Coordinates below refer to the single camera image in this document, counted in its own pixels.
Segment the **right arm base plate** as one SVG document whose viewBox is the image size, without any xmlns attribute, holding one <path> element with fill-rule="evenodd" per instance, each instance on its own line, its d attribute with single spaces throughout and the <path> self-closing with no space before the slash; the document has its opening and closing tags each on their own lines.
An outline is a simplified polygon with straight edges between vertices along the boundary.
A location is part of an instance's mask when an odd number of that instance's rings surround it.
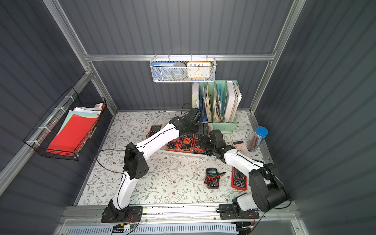
<svg viewBox="0 0 376 235">
<path fill-rule="evenodd" d="M 243 211 L 233 204 L 219 204 L 216 212 L 220 214 L 222 220 L 259 218 L 259 211 L 257 209 Z"/>
</svg>

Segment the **red ANENG multimeter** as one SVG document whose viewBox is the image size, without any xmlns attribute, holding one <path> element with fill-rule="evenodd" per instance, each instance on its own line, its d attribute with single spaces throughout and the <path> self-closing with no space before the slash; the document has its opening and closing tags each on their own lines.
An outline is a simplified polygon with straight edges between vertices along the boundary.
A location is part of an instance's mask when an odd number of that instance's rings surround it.
<svg viewBox="0 0 376 235">
<path fill-rule="evenodd" d="M 204 135 L 194 135 L 193 137 L 193 153 L 195 154 L 202 154 L 204 152 L 201 143 L 202 140 L 205 138 Z"/>
</svg>

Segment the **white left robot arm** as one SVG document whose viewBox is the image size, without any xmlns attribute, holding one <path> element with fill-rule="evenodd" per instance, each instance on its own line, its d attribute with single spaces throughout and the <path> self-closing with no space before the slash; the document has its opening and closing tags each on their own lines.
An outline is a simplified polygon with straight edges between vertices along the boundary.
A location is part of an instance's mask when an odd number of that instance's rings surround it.
<svg viewBox="0 0 376 235">
<path fill-rule="evenodd" d="M 148 139 L 137 144 L 129 143 L 126 146 L 121 183 L 106 208 L 113 220 L 122 221 L 131 216 L 128 209 L 131 194 L 138 181 L 149 171 L 147 160 L 169 142 L 185 135 L 197 134 L 200 131 L 202 116 L 198 109 L 191 108 L 187 114 L 172 118 Z"/>
</svg>

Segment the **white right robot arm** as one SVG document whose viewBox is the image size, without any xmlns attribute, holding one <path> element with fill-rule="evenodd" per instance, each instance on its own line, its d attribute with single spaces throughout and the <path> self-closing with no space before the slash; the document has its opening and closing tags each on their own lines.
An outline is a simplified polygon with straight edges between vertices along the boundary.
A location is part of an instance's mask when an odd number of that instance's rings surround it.
<svg viewBox="0 0 376 235">
<path fill-rule="evenodd" d="M 268 212 L 291 201 L 290 193 L 285 184 L 279 179 L 274 164 L 262 164 L 248 158 L 234 146 L 227 145 L 220 130 L 213 130 L 204 137 L 200 144 L 208 156 L 215 156 L 248 178 L 250 193 L 244 193 L 233 200 L 233 208 L 238 211 L 259 209 Z"/>
</svg>

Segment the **white plastic basket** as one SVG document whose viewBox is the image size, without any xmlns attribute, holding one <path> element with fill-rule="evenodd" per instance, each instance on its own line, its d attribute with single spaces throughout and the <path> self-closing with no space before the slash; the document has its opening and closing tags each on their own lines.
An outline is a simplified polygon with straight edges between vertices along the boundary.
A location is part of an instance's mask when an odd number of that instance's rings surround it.
<svg viewBox="0 0 376 235">
<path fill-rule="evenodd" d="M 209 125 L 203 124 L 198 134 L 178 137 L 160 148 L 161 152 L 188 155 L 194 157 L 206 156 L 201 141 L 209 134 Z"/>
</svg>

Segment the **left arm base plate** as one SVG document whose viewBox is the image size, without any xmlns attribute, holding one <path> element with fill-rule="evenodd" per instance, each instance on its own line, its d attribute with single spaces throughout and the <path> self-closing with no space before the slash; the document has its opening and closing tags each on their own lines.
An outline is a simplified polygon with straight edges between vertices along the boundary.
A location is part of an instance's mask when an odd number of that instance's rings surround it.
<svg viewBox="0 0 376 235">
<path fill-rule="evenodd" d="M 141 220 L 143 207 L 127 207 L 125 210 L 117 210 L 107 206 L 102 213 L 101 223 L 138 223 Z"/>
</svg>

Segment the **orange multimeter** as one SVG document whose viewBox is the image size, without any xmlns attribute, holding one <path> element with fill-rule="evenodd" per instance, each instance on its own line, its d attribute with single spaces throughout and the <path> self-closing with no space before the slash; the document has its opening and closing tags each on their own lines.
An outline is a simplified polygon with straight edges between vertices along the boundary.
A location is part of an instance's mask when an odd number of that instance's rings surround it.
<svg viewBox="0 0 376 235">
<path fill-rule="evenodd" d="M 179 148 L 181 152 L 191 153 L 193 148 L 193 143 L 191 138 L 184 138 L 180 140 Z"/>
<path fill-rule="evenodd" d="M 167 151 L 176 152 L 179 148 L 179 139 L 174 139 L 166 144 Z"/>
</svg>

